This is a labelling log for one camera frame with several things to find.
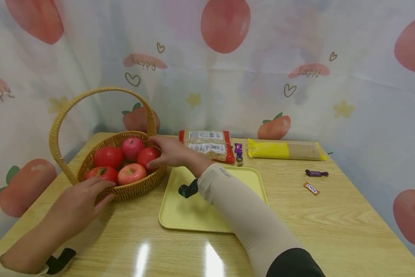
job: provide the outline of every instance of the basket handle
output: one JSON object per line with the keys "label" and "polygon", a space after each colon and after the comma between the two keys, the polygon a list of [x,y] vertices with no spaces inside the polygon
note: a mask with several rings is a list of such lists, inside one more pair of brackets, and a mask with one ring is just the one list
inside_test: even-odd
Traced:
{"label": "basket handle", "polygon": [[82,93],[76,96],[69,103],[67,103],[67,105],[64,106],[62,110],[59,112],[55,121],[53,121],[52,128],[50,129],[50,134],[49,134],[50,153],[52,154],[57,164],[61,167],[66,177],[74,185],[79,183],[78,178],[74,175],[74,173],[72,172],[70,167],[67,165],[67,163],[64,162],[64,159],[60,152],[60,147],[58,145],[58,134],[60,132],[61,123],[63,122],[65,116],[70,111],[70,109],[73,108],[73,106],[75,106],[81,100],[85,99],[88,96],[91,96],[91,95],[94,95],[100,92],[114,91],[114,90],[123,91],[125,93],[131,94],[135,96],[136,98],[138,98],[138,100],[140,100],[141,104],[143,104],[143,107],[146,108],[147,134],[150,137],[157,135],[157,126],[155,125],[155,116],[153,114],[152,108],[149,106],[149,104],[147,104],[147,102],[141,96],[139,96],[137,93],[131,90],[126,90],[125,88],[120,88],[120,87],[101,87],[101,88],[96,88],[94,90],[88,90],[85,93]]}

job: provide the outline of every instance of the nutrition label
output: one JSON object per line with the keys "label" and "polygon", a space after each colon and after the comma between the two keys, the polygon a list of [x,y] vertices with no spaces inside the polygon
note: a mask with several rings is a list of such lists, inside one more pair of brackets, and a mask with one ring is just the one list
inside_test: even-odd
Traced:
{"label": "nutrition label", "polygon": [[214,152],[218,154],[226,154],[225,146],[216,143],[189,144],[188,147],[200,153]]}
{"label": "nutrition label", "polygon": [[197,132],[189,132],[189,139],[224,140],[224,135],[223,135],[223,132],[197,131]]}

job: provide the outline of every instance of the beige arm sleeve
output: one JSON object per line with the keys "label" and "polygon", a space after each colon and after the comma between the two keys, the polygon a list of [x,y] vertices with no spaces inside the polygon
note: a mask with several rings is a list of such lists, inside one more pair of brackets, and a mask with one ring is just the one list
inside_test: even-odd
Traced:
{"label": "beige arm sleeve", "polygon": [[47,270],[49,268],[47,267],[47,265],[44,265],[44,268],[42,269],[42,271],[38,274],[23,274],[23,273],[18,273],[15,271],[12,271],[10,269],[5,268],[1,262],[0,262],[0,277],[29,277],[29,276],[47,276]]}
{"label": "beige arm sleeve", "polygon": [[243,244],[255,277],[266,277],[272,262],[284,251],[303,248],[264,201],[219,164],[212,164],[201,175],[198,191]]}

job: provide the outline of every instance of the wooden table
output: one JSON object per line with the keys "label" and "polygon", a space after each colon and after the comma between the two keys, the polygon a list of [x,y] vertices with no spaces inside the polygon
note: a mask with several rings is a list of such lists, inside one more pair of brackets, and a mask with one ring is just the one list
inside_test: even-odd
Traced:
{"label": "wooden table", "polygon": [[[110,133],[96,134],[70,166]],[[247,148],[247,140],[234,139]],[[415,276],[415,258],[328,158],[325,162],[250,159],[263,179],[269,206],[291,228],[327,277]],[[310,178],[305,169],[328,171]],[[303,187],[309,181],[318,196]],[[151,193],[111,204],[87,230],[65,247],[77,257],[64,271],[73,277],[253,276],[248,257],[233,234],[167,230],[158,213],[167,179]],[[44,216],[70,186],[61,173],[0,241],[0,254]]]}

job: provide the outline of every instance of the yellow package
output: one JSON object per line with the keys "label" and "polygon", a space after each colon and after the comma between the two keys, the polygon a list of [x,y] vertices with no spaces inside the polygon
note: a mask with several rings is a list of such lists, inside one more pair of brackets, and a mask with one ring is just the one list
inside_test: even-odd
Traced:
{"label": "yellow package", "polygon": [[249,139],[249,157],[286,160],[326,160],[318,142],[255,142]]}

